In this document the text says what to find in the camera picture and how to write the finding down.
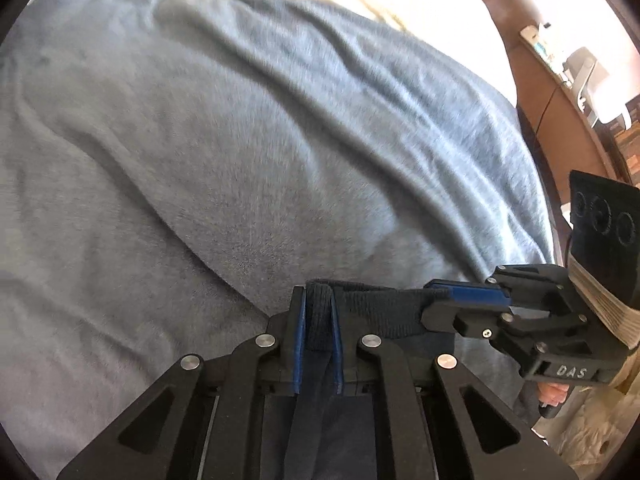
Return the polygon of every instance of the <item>black bracket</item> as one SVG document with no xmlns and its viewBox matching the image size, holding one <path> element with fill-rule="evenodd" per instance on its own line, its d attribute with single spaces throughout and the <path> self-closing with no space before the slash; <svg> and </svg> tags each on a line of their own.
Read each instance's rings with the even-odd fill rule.
<svg viewBox="0 0 640 480">
<path fill-rule="evenodd" d="M 498 269 L 495 283 L 476 286 L 470 296 L 460 288 L 452 298 L 425 306 L 423 322 L 479 333 L 519 359 L 532 378 L 548 377 L 549 370 L 557 374 L 553 366 L 560 359 L 598 364 L 589 377 L 561 377 L 593 382 L 623 360 L 626 348 L 617 354 L 610 341 L 591 340 L 600 336 L 598 322 L 579 318 L 580 304 L 566 290 L 569 285 L 557 287 L 555 270 L 536 269 L 535 283 L 523 275 L 536 274 L 531 268 Z M 527 306 L 524 288 L 538 295 L 536 305 L 548 310 L 547 318 L 521 319 L 511 311 L 517 298 Z M 575 480 L 571 468 L 453 355 L 435 361 L 407 356 L 393 340 L 371 333 L 369 321 L 347 309 L 343 293 L 334 287 L 331 304 L 334 358 L 340 354 L 334 359 L 336 393 L 372 396 L 379 479 Z M 267 334 L 243 342 L 229 356 L 183 357 L 82 450 L 59 480 L 257 480 L 264 399 L 299 391 L 306 308 L 305 289 L 296 287 L 289 311 L 271 318 Z M 439 319 L 430 318 L 438 312 Z M 583 340 L 591 354 L 561 348 L 567 331 L 575 331 L 575 340 Z M 540 342 L 546 348 L 536 348 Z"/>
</svg>

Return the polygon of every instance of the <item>black fabric strap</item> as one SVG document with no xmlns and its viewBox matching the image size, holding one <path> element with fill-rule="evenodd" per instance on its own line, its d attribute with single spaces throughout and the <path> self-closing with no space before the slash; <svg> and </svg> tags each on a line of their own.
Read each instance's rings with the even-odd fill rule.
<svg viewBox="0 0 640 480">
<path fill-rule="evenodd" d="M 307 282 L 305 347 L 308 350 L 330 351 L 332 348 L 331 297 L 334 288 L 344 292 L 340 297 L 347 312 L 363 317 L 372 333 L 388 339 L 430 333 L 420 323 L 422 311 L 433 300 L 448 298 L 449 293 L 444 288 L 397 290 L 362 283 Z"/>
</svg>

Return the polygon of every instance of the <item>bed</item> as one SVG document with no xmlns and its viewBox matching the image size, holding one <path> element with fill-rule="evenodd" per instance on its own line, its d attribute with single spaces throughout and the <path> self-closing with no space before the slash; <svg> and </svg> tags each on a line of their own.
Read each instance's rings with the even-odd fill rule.
<svg viewBox="0 0 640 480">
<path fill-rule="evenodd" d="M 31 1 L 0 46 L 0 416 L 41 479 L 294 284 L 553 260 L 504 45 L 479 0 L 447 1 Z M 537 409 L 510 358 L 456 354 Z M 375 478 L 370 416 L 305 399 L 265 478 Z"/>
</svg>

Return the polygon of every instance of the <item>screw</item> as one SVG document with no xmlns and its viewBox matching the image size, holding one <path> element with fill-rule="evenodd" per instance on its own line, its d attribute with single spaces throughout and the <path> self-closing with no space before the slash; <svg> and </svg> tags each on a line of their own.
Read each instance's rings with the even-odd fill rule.
<svg viewBox="0 0 640 480">
<path fill-rule="evenodd" d="M 436 362 L 441 368 L 444 368 L 445 370 L 451 370 L 458 364 L 458 360 L 450 354 L 439 355 L 436 359 Z"/>
<path fill-rule="evenodd" d="M 197 355 L 185 355 L 180 359 L 180 366 L 183 370 L 195 370 L 200 366 L 200 358 Z"/>
<path fill-rule="evenodd" d="M 260 334 L 255 338 L 255 343 L 261 348 L 269 348 L 276 344 L 276 338 L 271 334 Z"/>
<path fill-rule="evenodd" d="M 367 334 L 362 337 L 362 344 L 368 348 L 377 348 L 382 345 L 382 339 L 375 334 Z"/>
</svg>

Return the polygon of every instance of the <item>hand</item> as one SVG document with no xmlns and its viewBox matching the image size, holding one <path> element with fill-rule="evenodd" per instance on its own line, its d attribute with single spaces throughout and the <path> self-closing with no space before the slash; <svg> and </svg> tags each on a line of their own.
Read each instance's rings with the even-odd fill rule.
<svg viewBox="0 0 640 480">
<path fill-rule="evenodd" d="M 566 400 L 568 384 L 538 383 L 538 399 L 543 404 L 557 406 Z"/>
</svg>

